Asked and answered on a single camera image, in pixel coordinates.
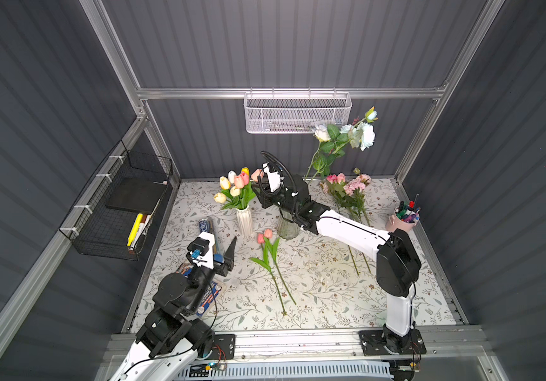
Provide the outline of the white ribbed vase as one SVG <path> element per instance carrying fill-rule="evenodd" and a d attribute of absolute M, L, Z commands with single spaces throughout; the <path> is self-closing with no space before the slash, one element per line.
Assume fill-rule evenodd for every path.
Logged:
<path fill-rule="evenodd" d="M 246 206 L 242 210 L 237 209 L 236 218 L 239 226 L 239 232 L 246 237 L 252 236 L 252 233 L 254 233 L 254 228 L 250 207 Z"/>

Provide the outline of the floral patterned table mat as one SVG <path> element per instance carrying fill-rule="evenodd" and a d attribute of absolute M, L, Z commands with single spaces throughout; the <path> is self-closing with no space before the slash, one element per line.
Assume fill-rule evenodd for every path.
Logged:
<path fill-rule="evenodd" d="M 218 189 L 215 182 L 187 182 L 179 188 L 132 333 L 153 309 L 159 283 L 185 263 L 187 245 L 198 235 L 198 222 L 204 217 L 212 218 L 221 249 L 237 237 L 235 268 L 227 277 L 217 277 L 223 290 L 216 306 L 204 316 L 216 330 L 326 329 L 384 323 L 387 297 L 376 282 L 375 262 L 352 249 L 358 277 L 345 244 L 303 231 L 295 239 L 279 243 L 279 267 L 297 303 L 290 300 L 275 269 L 287 311 L 283 316 L 271 276 L 249 260 L 262 255 L 255 235 L 242 235 L 235 212 L 222 210 L 214 201 Z"/>

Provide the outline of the black box in basket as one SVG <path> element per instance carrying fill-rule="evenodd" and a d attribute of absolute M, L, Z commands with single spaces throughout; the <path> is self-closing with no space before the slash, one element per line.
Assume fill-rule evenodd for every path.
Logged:
<path fill-rule="evenodd" d="M 109 195 L 105 206 L 118 211 L 152 214 L 166 188 L 167 185 L 163 183 L 124 178 Z"/>

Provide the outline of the white rose stem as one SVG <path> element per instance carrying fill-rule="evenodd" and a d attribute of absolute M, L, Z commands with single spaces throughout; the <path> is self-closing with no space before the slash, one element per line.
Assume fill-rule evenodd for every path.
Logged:
<path fill-rule="evenodd" d="M 317 176 L 325 178 L 331 173 L 331 166 L 336 160 L 336 140 L 328 131 L 330 125 L 317 125 L 314 136 L 318 146 L 312 155 L 305 179 L 315 179 Z"/>

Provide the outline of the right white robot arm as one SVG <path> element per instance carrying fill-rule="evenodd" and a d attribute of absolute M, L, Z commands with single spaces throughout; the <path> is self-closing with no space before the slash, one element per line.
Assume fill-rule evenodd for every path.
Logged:
<path fill-rule="evenodd" d="M 388 232 L 344 217 L 315 202 L 305 181 L 294 176 L 255 176 L 262 208 L 277 206 L 298 228 L 346 244 L 376 263 L 376 281 L 387 294 L 387 317 L 378 341 L 393 355 L 422 355 L 425 344 L 414 320 L 414 299 L 421 260 L 403 230 Z"/>

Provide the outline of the yellow marker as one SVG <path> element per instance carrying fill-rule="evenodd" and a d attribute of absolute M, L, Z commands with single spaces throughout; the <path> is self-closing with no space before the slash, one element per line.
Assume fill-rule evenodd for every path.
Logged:
<path fill-rule="evenodd" d="M 136 216 L 136 220 L 134 221 L 133 226 L 131 228 L 131 232 L 128 236 L 128 242 L 127 242 L 128 247 L 131 247 L 131 245 L 135 241 L 137 233 L 139 232 L 139 227 L 141 226 L 143 219 L 144 219 L 143 214 L 138 214 Z"/>

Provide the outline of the clear glass vase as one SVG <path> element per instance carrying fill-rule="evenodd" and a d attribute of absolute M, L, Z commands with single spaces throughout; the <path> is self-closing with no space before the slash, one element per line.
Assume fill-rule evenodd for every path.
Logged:
<path fill-rule="evenodd" d="M 300 232 L 300 227 L 292 220 L 291 217 L 287 217 L 284 211 L 282 211 L 277 227 L 277 233 L 280 238 L 290 241 L 295 239 Z"/>

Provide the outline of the hot pink rose stem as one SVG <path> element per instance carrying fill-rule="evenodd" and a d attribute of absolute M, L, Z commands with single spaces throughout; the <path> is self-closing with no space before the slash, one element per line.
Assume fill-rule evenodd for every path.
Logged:
<path fill-rule="evenodd" d="M 327 195 L 331 195 L 333 197 L 333 201 L 336 205 L 336 208 L 338 210 L 340 210 L 340 208 L 337 207 L 337 204 L 335 202 L 335 198 L 334 198 L 334 195 L 333 195 L 333 187 L 334 187 L 334 181 L 336 180 L 336 176 L 337 175 L 330 175 L 330 176 L 327 176 L 326 179 L 320 184 L 323 192 L 325 192 L 325 194 Z"/>

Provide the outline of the pink pen cup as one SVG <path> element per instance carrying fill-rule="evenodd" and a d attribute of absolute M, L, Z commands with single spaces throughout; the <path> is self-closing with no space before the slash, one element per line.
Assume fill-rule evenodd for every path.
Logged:
<path fill-rule="evenodd" d="M 420 208 L 417 207 L 417 198 L 408 202 L 401 201 L 387 220 L 386 231 L 393 233 L 395 230 L 409 232 L 420 222 Z"/>

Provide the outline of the light blue flower stem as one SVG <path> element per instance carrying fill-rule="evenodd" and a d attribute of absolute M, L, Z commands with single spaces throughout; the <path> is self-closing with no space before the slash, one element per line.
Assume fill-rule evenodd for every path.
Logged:
<path fill-rule="evenodd" d="M 355 119 L 352 124 L 327 124 L 330 125 L 330 135 L 336 140 L 336 160 L 343 157 L 348 149 L 365 151 L 373 146 L 376 138 L 373 123 L 378 119 L 379 113 L 372 107 L 362 119 Z"/>

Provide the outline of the large pale pink peony stem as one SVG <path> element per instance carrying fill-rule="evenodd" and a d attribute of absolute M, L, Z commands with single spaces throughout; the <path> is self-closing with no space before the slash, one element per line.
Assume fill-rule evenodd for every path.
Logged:
<path fill-rule="evenodd" d="M 353 267 L 355 269 L 355 272 L 356 272 L 357 276 L 360 277 L 360 271 L 358 269 L 357 263 L 355 262 L 355 256 L 354 256 L 354 253 L 352 251 L 352 247 L 348 245 L 347 248 L 349 249 L 350 257 L 352 259 L 352 264 L 353 264 Z"/>

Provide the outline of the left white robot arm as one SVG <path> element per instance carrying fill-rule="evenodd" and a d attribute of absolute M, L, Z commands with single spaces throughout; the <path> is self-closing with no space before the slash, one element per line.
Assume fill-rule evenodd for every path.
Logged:
<path fill-rule="evenodd" d="M 206 377 L 234 358 L 236 335 L 216 335 L 213 324 L 197 316 L 206 293 L 213 292 L 214 276 L 225 277 L 234 268 L 236 240 L 222 256 L 213 253 L 215 242 L 202 232 L 188 245 L 190 274 L 173 272 L 161 281 L 154 309 L 111 380 L 176 380 L 193 363 L 197 369 L 189 374 Z"/>

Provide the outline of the pale pink rose stem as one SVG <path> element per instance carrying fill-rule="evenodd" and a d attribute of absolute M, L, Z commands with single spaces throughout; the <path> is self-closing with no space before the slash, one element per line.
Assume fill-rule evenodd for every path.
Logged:
<path fill-rule="evenodd" d="M 336 176 L 333 190 L 333 195 L 337 207 L 345 210 L 347 216 L 354 217 L 352 198 L 353 190 L 351 182 L 347 181 L 345 174 L 340 173 Z"/>

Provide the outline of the pink carnation stem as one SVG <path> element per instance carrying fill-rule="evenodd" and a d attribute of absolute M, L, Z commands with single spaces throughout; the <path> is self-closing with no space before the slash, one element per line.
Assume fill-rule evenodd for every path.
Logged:
<path fill-rule="evenodd" d="M 367 215 L 365 206 L 366 188 L 371 184 L 371 177 L 365 174 L 358 175 L 355 179 L 345 184 L 344 198 L 342 206 L 346 209 L 351 218 L 359 223 L 366 219 L 367 225 L 370 226 L 370 220 Z"/>

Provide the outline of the pink and yellow tulip bunch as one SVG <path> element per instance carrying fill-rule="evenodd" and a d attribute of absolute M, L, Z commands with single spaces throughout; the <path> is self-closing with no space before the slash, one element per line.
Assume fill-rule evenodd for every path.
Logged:
<path fill-rule="evenodd" d="M 213 198 L 222 210 L 243 211 L 249 207 L 255 198 L 250 174 L 248 168 L 242 168 L 240 172 L 230 171 L 227 176 L 220 177 L 220 191 Z"/>

